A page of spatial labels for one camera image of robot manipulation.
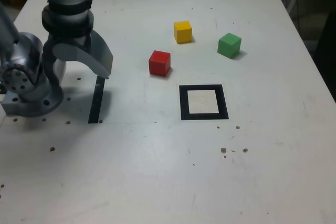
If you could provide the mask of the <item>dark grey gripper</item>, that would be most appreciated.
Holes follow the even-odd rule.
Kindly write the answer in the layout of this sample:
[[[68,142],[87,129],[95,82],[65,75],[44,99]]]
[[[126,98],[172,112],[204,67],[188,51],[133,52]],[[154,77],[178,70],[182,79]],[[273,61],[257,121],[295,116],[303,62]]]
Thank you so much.
[[[94,30],[77,38],[49,34],[43,46],[43,67],[50,84],[58,89],[61,89],[65,74],[65,61],[80,62],[106,79],[111,75],[113,55],[104,39]]]

